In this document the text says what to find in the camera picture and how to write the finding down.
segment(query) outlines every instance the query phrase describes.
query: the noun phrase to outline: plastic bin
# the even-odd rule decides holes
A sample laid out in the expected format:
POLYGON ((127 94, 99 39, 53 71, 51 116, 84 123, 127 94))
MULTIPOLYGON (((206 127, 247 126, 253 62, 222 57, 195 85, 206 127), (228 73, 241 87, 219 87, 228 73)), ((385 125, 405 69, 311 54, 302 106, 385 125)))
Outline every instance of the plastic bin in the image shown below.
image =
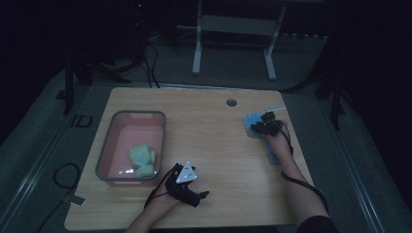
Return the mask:
POLYGON ((97 177, 110 186, 156 185, 161 169, 165 126, 166 116, 159 111, 115 113, 97 161, 97 177), (142 169, 143 166, 133 163, 130 154, 131 150, 136 151, 136 148, 142 145, 147 145, 154 151, 155 158, 152 161, 153 173, 139 178, 138 169, 142 169))

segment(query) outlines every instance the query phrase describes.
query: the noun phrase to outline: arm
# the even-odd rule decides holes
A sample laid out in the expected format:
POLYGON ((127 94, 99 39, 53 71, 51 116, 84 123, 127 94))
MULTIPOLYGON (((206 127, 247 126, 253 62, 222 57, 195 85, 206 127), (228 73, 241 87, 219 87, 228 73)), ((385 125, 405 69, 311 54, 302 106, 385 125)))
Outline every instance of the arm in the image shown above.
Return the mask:
MULTIPOLYGON (((156 195, 167 192, 164 183, 158 189, 156 195)), ((125 233, 146 233, 164 216, 166 216, 175 206, 180 203, 169 194, 164 194, 154 198, 143 212, 137 216, 128 226, 125 233)))
MULTIPOLYGON (((285 126, 282 130, 287 133, 288 130, 285 126)), ((306 182, 296 162, 292 158, 291 151, 285 136, 282 133, 278 133, 275 136, 265 136, 272 151, 277 155, 283 172, 291 178, 306 182)), ((304 220, 311 216, 327 216, 324 203, 321 198, 312 190, 301 186, 297 183, 286 182, 286 190, 289 197, 291 208, 295 214, 296 227, 299 226, 304 220)))

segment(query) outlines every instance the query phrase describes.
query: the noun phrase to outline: wire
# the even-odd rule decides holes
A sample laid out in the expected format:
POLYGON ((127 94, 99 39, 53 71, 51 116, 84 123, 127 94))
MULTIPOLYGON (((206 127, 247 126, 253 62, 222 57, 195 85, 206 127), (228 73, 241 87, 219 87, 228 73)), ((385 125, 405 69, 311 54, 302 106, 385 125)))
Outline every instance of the wire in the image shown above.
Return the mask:
POLYGON ((157 49, 154 46, 149 45, 149 44, 147 44, 147 46, 152 48, 155 52, 154 63, 152 64, 152 67, 149 65, 149 61, 148 61, 147 56, 146 55, 144 56, 144 61, 146 63, 146 66, 148 67, 147 73, 148 73, 149 87, 152 88, 152 82, 151 82, 151 78, 152 78, 154 80, 154 83, 157 86, 157 88, 160 88, 160 85, 158 84, 157 79, 155 78, 155 64, 157 62, 158 52, 157 52, 157 49))
MULTIPOLYGON (((53 181, 54 183, 59 186, 59 187, 63 187, 63 188, 67 188, 70 189, 69 191, 67 191, 66 195, 69 195, 78 185, 79 183, 79 179, 80 179, 80 168, 78 165, 76 165, 75 163, 66 163, 62 166, 60 166, 59 168, 57 168, 54 173, 53 173, 53 181), (57 175, 60 172, 60 170, 62 170, 65 167, 68 166, 72 166, 76 169, 76 179, 73 181, 73 183, 71 183, 70 185, 66 185, 61 183, 58 179, 57 179, 57 175)), ((64 203, 63 199, 60 199, 60 201, 57 203, 57 205, 54 206, 54 208, 51 210, 51 212, 48 214, 48 216, 43 220, 42 224, 39 226, 39 228, 37 228, 36 233, 41 232, 41 230, 43 229, 43 227, 45 226, 45 224, 48 222, 48 220, 52 217, 52 215, 58 210, 58 208, 64 203)))
POLYGON ((148 199, 146 200, 145 206, 143 207, 143 209, 146 209, 146 207, 149 205, 149 203, 151 203, 151 201, 153 199, 155 199, 156 197, 165 195, 167 193, 169 193, 169 191, 162 193, 162 194, 158 194, 155 196, 157 190, 160 188, 161 184, 166 180, 166 178, 169 177, 170 174, 174 173, 177 171, 177 169, 179 168, 178 164, 176 164, 172 169, 170 169, 164 176, 163 178, 160 180, 160 182, 158 183, 157 187, 152 191, 152 193, 149 195, 148 199))
MULTIPOLYGON (((287 127, 282 121, 280 121, 280 120, 277 121, 277 122, 279 122, 280 124, 282 124, 282 126, 285 126, 285 128, 286 128, 286 130, 288 131, 288 134, 289 134, 289 129, 288 129, 288 127, 287 127)), ((274 124, 276 125, 276 127, 278 127, 279 131, 282 133, 282 135, 283 135, 283 136, 285 137, 285 139, 287 140, 287 142, 288 142, 288 144, 289 144, 289 148, 290 148, 290 150, 291 150, 291 154, 293 154, 293 147, 292 147, 292 145, 291 145, 291 138, 286 135, 286 133, 282 130, 282 127, 281 127, 281 126, 279 126, 277 123, 274 123, 274 124)), ((302 186, 304 186, 304 187, 306 187, 306 188, 309 188, 310 190, 312 190, 313 192, 315 192, 315 193, 321 198, 322 202, 324 203, 324 206, 325 206, 326 211, 329 213, 329 207, 328 207, 328 205, 327 205, 327 200, 326 200, 326 198, 324 197, 324 195, 323 195, 316 187, 314 187, 314 186, 312 186, 311 184, 306 183, 306 182, 304 182, 304 181, 291 178, 291 177, 289 177, 288 175, 286 175, 284 172, 282 172, 282 177, 283 177, 286 181, 288 181, 288 182, 297 183, 297 184, 302 185, 302 186)))
POLYGON ((297 184, 302 185, 302 186, 304 186, 304 187, 306 187, 306 188, 309 188, 310 190, 312 190, 313 192, 315 192, 315 193, 321 198, 322 202, 323 202, 324 205, 325 205, 326 211, 329 213, 329 207, 328 207, 328 205, 327 205, 326 198, 324 197, 324 195, 323 195, 316 187, 312 186, 312 185, 309 184, 309 183, 303 182, 303 181, 301 181, 301 180, 291 178, 291 177, 289 177, 288 175, 286 175, 284 172, 282 172, 282 177, 283 177, 285 180, 287 180, 288 182, 297 183, 297 184))

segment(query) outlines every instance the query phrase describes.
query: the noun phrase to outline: blue cloth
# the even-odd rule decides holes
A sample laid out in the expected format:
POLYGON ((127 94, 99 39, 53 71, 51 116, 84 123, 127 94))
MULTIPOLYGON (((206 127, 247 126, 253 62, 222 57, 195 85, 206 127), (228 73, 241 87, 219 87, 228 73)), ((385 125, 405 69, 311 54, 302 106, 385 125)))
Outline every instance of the blue cloth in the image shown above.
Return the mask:
MULTIPOLYGON (((256 124, 258 121, 261 121, 260 113, 250 113, 243 117, 243 122, 245 123, 246 132, 248 133, 248 136, 251 138, 262 138, 259 133, 255 132, 252 129, 252 124, 256 124)), ((278 157, 272 151, 269 143, 266 140, 264 140, 264 147, 269 157, 269 163, 273 165, 279 165, 280 163, 279 163, 278 157)))

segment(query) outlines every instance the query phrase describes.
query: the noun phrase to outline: table top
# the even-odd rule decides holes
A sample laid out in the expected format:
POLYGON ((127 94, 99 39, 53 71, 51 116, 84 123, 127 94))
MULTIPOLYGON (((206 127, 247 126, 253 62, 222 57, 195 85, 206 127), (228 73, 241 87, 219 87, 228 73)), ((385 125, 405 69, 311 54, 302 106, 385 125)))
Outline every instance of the table top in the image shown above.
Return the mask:
MULTIPOLYGON (((284 107, 281 94, 268 90, 130 88, 113 89, 91 146, 65 226, 69 230, 124 229, 143 210, 153 187, 111 187, 95 175, 95 166, 112 116, 121 110, 162 111, 167 117, 163 176, 188 160, 197 180, 189 188, 209 190, 197 208, 181 204, 154 228, 292 224, 280 166, 268 163, 264 141, 251 138, 243 117, 284 107), (237 102, 235 107, 227 99, 237 102)), ((276 112, 289 123, 296 163, 312 183, 287 109, 276 112)))

